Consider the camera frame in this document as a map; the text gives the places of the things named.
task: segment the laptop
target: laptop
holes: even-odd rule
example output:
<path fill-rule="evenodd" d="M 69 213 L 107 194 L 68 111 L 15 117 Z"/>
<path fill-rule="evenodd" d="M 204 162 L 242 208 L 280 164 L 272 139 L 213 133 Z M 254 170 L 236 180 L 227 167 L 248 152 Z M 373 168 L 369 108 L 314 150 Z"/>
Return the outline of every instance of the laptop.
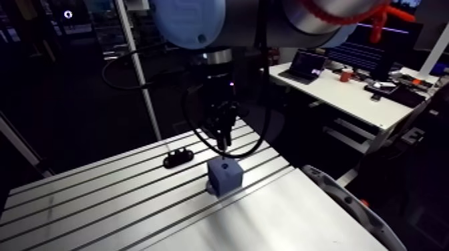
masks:
<path fill-rule="evenodd" d="M 298 50 L 295 58 L 291 62 L 290 68 L 279 74 L 305 85 L 309 85 L 313 80 L 317 79 L 324 68 L 326 57 Z"/>

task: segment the black cable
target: black cable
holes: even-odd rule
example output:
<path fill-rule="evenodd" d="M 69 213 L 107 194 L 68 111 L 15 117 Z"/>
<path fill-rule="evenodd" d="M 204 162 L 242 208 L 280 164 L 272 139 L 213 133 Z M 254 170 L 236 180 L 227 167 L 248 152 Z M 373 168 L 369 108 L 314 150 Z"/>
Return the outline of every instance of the black cable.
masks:
<path fill-rule="evenodd" d="M 113 84 L 111 81 L 109 81 L 108 78 L 106 77 L 106 70 L 108 69 L 109 66 L 111 66 L 111 64 L 113 64 L 113 63 L 115 63 L 115 62 L 117 62 L 117 61 L 119 61 L 119 60 L 121 60 L 121 59 L 123 59 L 123 58 L 129 57 L 129 56 L 131 56 L 131 55 L 133 55 L 133 54 L 135 54 L 135 53 L 139 53 L 139 52 L 142 52 L 142 51 L 146 51 L 147 49 L 153 49 L 153 48 L 156 48 L 156 47 L 160 47 L 161 45 L 165 45 L 165 44 L 166 44 L 166 43 L 159 43 L 159 44 L 157 44 L 157 45 L 151 45 L 151 46 L 146 46 L 146 47 L 143 47 L 143 48 L 140 48 L 140 49 L 136 49 L 136 50 L 130 51 L 130 52 L 124 54 L 124 55 L 121 55 L 121 56 L 117 57 L 116 59 L 114 59 L 114 60 L 112 60 L 112 61 L 109 61 L 109 62 L 103 67 L 103 69 L 102 69 L 102 79 L 103 79 L 104 83 L 106 83 L 106 85 L 108 85 L 109 87 L 111 87 L 111 88 L 113 88 L 113 89 L 120 90 L 120 91 L 134 91 L 134 90 L 139 90 L 139 89 L 145 89 L 145 88 L 148 88 L 148 86 L 149 86 L 151 83 L 153 83 L 152 81 L 146 82 L 146 83 L 144 83 L 143 85 L 132 86 L 132 87 L 124 87 L 124 86 L 114 85 L 114 84 Z"/>
<path fill-rule="evenodd" d="M 268 63 L 268 47 L 267 47 L 267 14 L 268 14 L 268 1 L 267 0 L 261 0 L 260 1 L 261 4 L 259 5 L 259 16 L 258 16 L 258 25 L 257 28 L 259 29 L 259 41 L 260 41 L 260 47 L 261 47 L 261 54 L 262 54 L 262 58 L 263 58 L 263 88 L 262 88 L 262 97 L 267 97 L 267 89 L 269 86 L 269 79 L 270 79 L 270 75 L 269 75 L 269 63 Z M 268 131 L 268 127 L 270 124 L 270 120 L 271 120 L 271 110 L 269 109 L 268 104 L 265 105 L 265 118 L 264 118 L 264 122 L 263 122 L 263 128 L 262 128 L 262 132 L 260 134 L 259 139 L 257 140 L 256 144 L 253 146 L 253 148 L 251 148 L 250 150 L 248 150 L 247 152 L 243 153 L 243 154 L 227 154 L 225 152 L 222 152 L 220 150 L 217 150 L 216 148 L 214 148 L 214 146 L 212 146 L 209 142 L 207 142 L 196 130 L 196 126 L 192 123 L 192 121 L 189 119 L 188 117 L 188 112 L 187 112 L 187 97 L 196 92 L 199 88 L 201 88 L 202 86 L 196 87 L 194 88 L 192 91 L 190 91 L 189 89 L 187 89 L 181 97 L 181 108 L 182 108 L 182 114 L 184 116 L 184 119 L 187 121 L 188 126 L 191 128 L 191 130 L 195 133 L 195 135 L 198 137 L 198 139 L 204 143 L 208 148 L 210 148 L 212 151 L 216 152 L 217 154 L 220 154 L 223 157 L 226 158 L 232 158 L 232 159 L 236 159 L 236 158 L 245 158 L 251 154 L 253 154 L 262 144 L 263 139 L 265 137 L 265 135 L 267 134 Z"/>

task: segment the blue block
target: blue block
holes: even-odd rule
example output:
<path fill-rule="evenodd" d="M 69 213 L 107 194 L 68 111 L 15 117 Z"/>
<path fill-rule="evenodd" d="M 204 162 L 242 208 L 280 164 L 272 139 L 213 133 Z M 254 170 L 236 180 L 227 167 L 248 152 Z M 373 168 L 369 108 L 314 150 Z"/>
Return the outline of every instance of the blue block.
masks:
<path fill-rule="evenodd" d="M 242 186 L 243 169 L 234 159 L 216 157 L 209 160 L 207 174 L 217 197 Z"/>

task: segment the red cable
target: red cable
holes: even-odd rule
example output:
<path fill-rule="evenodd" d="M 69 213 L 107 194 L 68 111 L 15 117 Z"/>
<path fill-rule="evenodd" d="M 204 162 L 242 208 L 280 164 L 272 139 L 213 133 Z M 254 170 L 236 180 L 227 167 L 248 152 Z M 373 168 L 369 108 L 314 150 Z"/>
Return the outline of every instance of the red cable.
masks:
<path fill-rule="evenodd" d="M 371 31 L 371 36 L 369 40 L 372 43 L 377 43 L 380 41 L 382 37 L 382 28 L 384 27 L 387 21 L 387 14 L 395 15 L 404 21 L 413 22 L 415 21 L 415 17 L 406 13 L 404 11 L 400 11 L 399 9 L 393 8 L 390 6 L 390 0 L 383 0 L 383 3 L 380 3 L 374 7 L 372 7 L 369 11 L 366 11 L 362 14 L 354 15 L 353 17 L 338 17 L 332 14 L 329 14 L 322 10 L 320 6 L 318 6 L 313 0 L 300 0 L 303 6 L 314 16 L 320 18 L 321 20 L 331 23 L 334 25 L 350 25 L 352 23 L 358 23 L 363 21 L 369 17 L 373 18 L 373 27 Z"/>

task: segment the metal pole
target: metal pole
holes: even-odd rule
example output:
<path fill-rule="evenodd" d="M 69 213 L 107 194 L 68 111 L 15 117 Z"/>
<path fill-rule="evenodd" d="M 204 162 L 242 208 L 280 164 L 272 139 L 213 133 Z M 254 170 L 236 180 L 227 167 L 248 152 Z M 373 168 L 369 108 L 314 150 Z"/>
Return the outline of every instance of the metal pole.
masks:
<path fill-rule="evenodd" d="M 21 137 L 19 132 L 13 127 L 8 119 L 0 112 L 0 132 L 11 142 L 19 153 L 34 167 L 40 163 L 40 157 Z"/>
<path fill-rule="evenodd" d="M 441 54 L 443 54 L 445 48 L 448 46 L 448 43 L 449 43 L 449 23 L 446 24 L 446 28 L 444 28 L 440 38 L 437 40 L 434 48 L 432 49 L 426 61 L 422 65 L 420 72 L 416 76 L 417 79 L 425 80 L 427 79 L 427 77 L 429 77 L 430 72 L 434 68 L 436 62 L 439 60 Z"/>
<path fill-rule="evenodd" d="M 128 14 L 126 13 L 125 5 L 123 0 L 116 0 L 116 7 L 118 16 L 120 17 L 120 22 L 122 23 L 124 34 L 126 37 L 126 41 L 128 42 L 128 48 L 130 51 L 136 50 L 136 44 L 134 43 L 134 38 L 132 36 L 130 22 L 128 20 Z M 137 53 L 132 55 L 132 62 L 134 63 L 134 69 L 136 69 L 137 78 L 140 85 L 146 83 L 144 72 L 142 71 L 142 66 L 140 65 L 139 55 Z M 156 120 L 156 115 L 154 114 L 153 105 L 151 102 L 150 94 L 147 89 L 142 90 L 142 94 L 144 95 L 146 108 L 148 110 L 148 114 L 150 115 L 151 124 L 153 126 L 154 134 L 156 134 L 156 139 L 158 141 L 162 140 L 160 136 L 158 122 Z"/>

